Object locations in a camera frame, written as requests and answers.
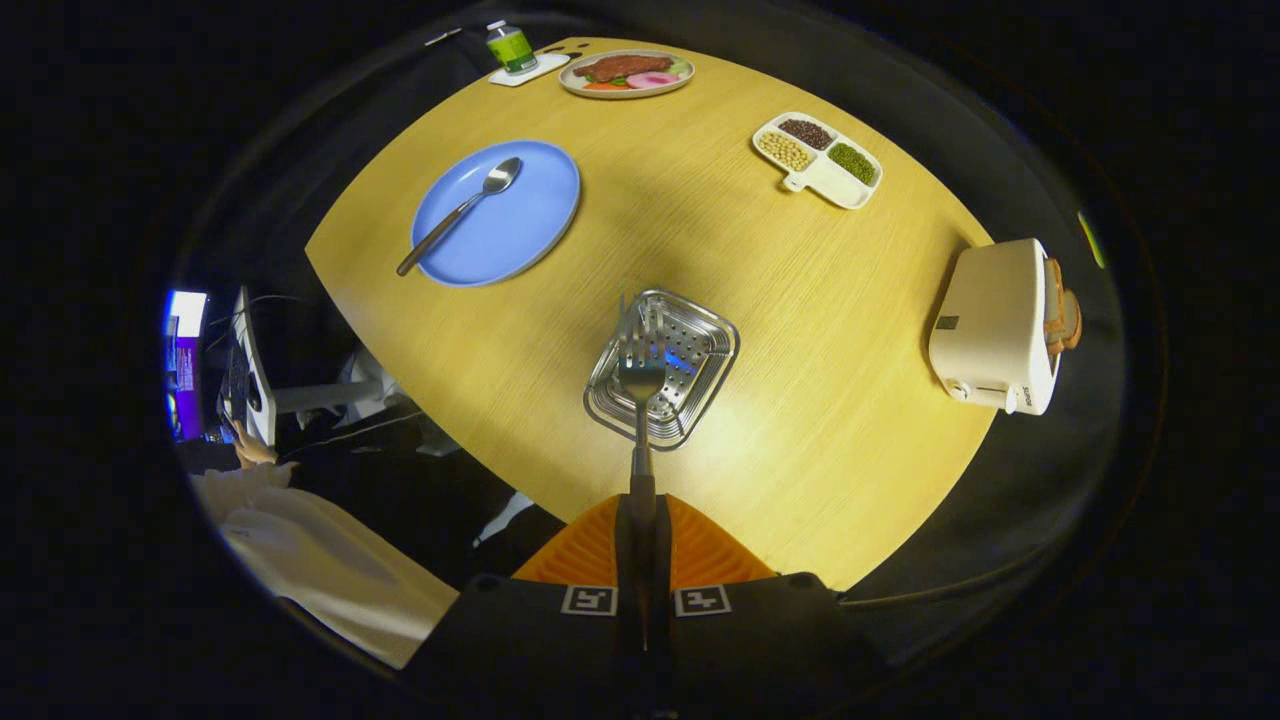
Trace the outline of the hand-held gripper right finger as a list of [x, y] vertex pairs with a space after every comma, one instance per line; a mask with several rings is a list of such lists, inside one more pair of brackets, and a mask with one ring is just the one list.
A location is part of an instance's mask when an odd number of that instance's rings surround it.
[[809, 571], [762, 565], [671, 495], [645, 530], [649, 716], [833, 716], [890, 666]]

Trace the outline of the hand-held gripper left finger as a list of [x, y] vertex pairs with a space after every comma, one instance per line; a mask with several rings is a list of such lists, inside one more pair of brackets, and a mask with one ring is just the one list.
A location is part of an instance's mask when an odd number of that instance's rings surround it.
[[475, 577], [401, 671], [445, 716], [622, 716], [634, 620], [626, 498], [567, 525], [516, 577]]

